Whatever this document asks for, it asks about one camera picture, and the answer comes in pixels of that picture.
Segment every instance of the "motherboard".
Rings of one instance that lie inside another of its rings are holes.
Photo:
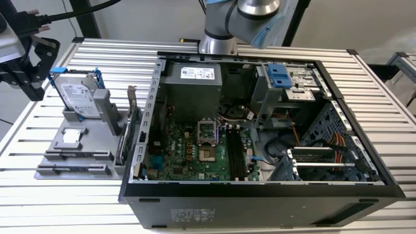
[[[217,144],[199,142],[199,134],[214,137],[210,126],[185,125],[173,123],[169,128],[169,145],[163,156],[153,156],[150,179],[158,180],[209,180],[209,181],[259,181],[258,163],[251,162],[254,145],[249,129],[234,129],[239,140],[231,144],[231,129],[217,128]],[[239,170],[242,177],[233,177]]]

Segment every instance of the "aluminum table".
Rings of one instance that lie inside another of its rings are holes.
[[[129,107],[127,87],[138,87],[143,107],[157,52],[197,53],[195,43],[154,43],[103,39],[74,42],[58,66],[99,67],[111,101]],[[37,180],[42,162],[63,121],[63,102],[47,87],[45,101],[31,102],[0,142],[0,233],[416,233],[416,121],[362,58],[347,50],[239,46],[243,56],[317,59],[341,88],[349,106],[401,183],[407,200],[342,228],[145,230],[129,205],[118,203],[122,181]]]

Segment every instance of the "blue latch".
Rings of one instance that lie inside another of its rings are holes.
[[[273,79],[273,86],[275,88],[291,88],[293,87],[293,80],[287,74],[287,68],[282,64],[269,64],[269,76]]]
[[[105,89],[106,86],[105,86],[103,74],[102,74],[102,71],[99,70],[98,67],[97,67],[97,69],[94,70],[94,74],[97,74],[97,76],[98,76],[99,88],[101,88],[101,89]]]
[[[66,67],[54,67],[51,70],[51,73],[65,74],[69,72],[69,69]]]

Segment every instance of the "ram slot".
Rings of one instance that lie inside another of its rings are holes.
[[[243,143],[239,129],[227,129],[227,151],[230,159],[231,180],[246,178]]]

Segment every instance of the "power supply label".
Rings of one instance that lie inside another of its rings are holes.
[[[74,111],[86,118],[101,117],[90,89],[82,84],[62,84],[61,87]]]
[[[183,67],[182,79],[215,79],[214,68]]]
[[[215,209],[171,209],[174,222],[213,222]]]

